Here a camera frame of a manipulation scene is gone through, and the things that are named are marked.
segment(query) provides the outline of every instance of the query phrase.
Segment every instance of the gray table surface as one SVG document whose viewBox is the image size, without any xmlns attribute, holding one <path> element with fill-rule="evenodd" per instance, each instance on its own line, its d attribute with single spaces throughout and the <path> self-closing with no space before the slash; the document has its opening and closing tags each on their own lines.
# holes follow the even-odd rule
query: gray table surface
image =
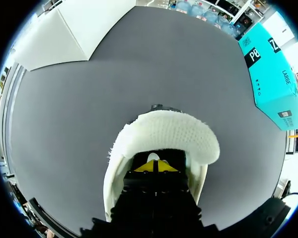
<svg viewBox="0 0 298 238">
<path fill-rule="evenodd" d="M 221 156 L 199 206 L 223 229 L 268 199 L 285 132 L 254 105 L 235 39 L 188 15 L 135 7 L 89 61 L 26 72 L 14 104 L 12 159 L 21 191 L 79 234 L 104 219 L 107 152 L 126 122 L 161 103 L 206 122 Z"/>
</svg>

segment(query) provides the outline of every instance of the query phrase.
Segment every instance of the blue water jug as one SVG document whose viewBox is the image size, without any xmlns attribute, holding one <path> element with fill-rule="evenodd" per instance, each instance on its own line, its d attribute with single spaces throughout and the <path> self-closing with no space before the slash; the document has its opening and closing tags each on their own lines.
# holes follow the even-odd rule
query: blue water jug
<svg viewBox="0 0 298 238">
<path fill-rule="evenodd" d="M 191 5 L 188 3 L 188 0 L 179 1 L 175 7 L 176 11 L 187 14 L 191 9 Z"/>
<path fill-rule="evenodd" d="M 233 36 L 233 37 L 237 37 L 238 36 L 238 31 L 237 29 L 235 28 L 235 26 L 233 25 L 230 25 L 228 23 L 224 23 L 222 25 L 222 31 L 228 33 L 229 35 Z"/>
<path fill-rule="evenodd" d="M 190 16 L 201 19 L 206 10 L 202 7 L 202 3 L 200 2 L 198 5 L 194 4 L 190 10 Z"/>
<path fill-rule="evenodd" d="M 207 11 L 204 14 L 204 17 L 207 19 L 207 22 L 211 23 L 211 24 L 215 24 L 217 19 L 218 19 L 218 14 L 214 11 Z"/>
<path fill-rule="evenodd" d="M 228 24 L 228 19 L 223 17 L 223 16 L 218 16 L 218 19 L 217 19 L 217 24 L 222 27 L 222 25 L 224 23 L 227 23 Z"/>
</svg>

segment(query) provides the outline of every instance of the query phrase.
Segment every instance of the white fluffy fabric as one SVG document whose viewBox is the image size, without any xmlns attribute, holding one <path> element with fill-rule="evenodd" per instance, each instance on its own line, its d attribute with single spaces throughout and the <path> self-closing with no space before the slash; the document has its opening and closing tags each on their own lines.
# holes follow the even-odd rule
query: white fluffy fabric
<svg viewBox="0 0 298 238">
<path fill-rule="evenodd" d="M 106 220 L 123 188 L 123 177 L 130 168 L 131 159 L 139 152 L 178 149 L 186 153 L 189 188 L 199 201 L 207 165 L 220 156 L 220 146 L 212 130 L 200 120 L 174 111 L 152 111 L 126 124 L 110 152 L 110 161 L 104 179 Z"/>
</svg>

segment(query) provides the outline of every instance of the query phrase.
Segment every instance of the teal box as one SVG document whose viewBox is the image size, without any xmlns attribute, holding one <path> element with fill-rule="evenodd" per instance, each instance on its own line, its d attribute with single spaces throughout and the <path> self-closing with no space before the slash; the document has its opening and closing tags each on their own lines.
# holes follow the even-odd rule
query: teal box
<svg viewBox="0 0 298 238">
<path fill-rule="evenodd" d="M 257 23 L 238 41 L 248 67 L 256 106 L 281 130 L 298 129 L 298 87 L 283 52 Z"/>
</svg>

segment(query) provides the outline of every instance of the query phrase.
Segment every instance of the shelf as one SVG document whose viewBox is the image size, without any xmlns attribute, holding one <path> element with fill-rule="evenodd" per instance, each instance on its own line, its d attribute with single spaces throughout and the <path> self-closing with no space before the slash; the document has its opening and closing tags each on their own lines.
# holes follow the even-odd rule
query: shelf
<svg viewBox="0 0 298 238">
<path fill-rule="evenodd" d="M 256 7 L 253 4 L 249 5 L 249 8 L 252 9 L 260 18 L 264 17 L 264 15 L 260 14 L 256 9 Z"/>
<path fill-rule="evenodd" d="M 218 10 L 220 10 L 220 11 L 226 13 L 226 14 L 229 15 L 230 17 L 234 17 L 234 15 L 233 15 L 232 13 L 229 13 L 229 12 L 226 11 L 225 9 L 221 8 L 220 6 L 217 6 L 217 5 L 215 5 L 215 4 L 213 4 L 213 3 L 209 2 L 209 1 L 206 1 L 206 0 L 200 0 L 200 1 L 201 1 L 201 2 L 205 2 L 206 4 L 209 4 L 209 5 L 211 5 L 211 6 L 215 7 L 215 8 L 217 8 Z"/>
</svg>

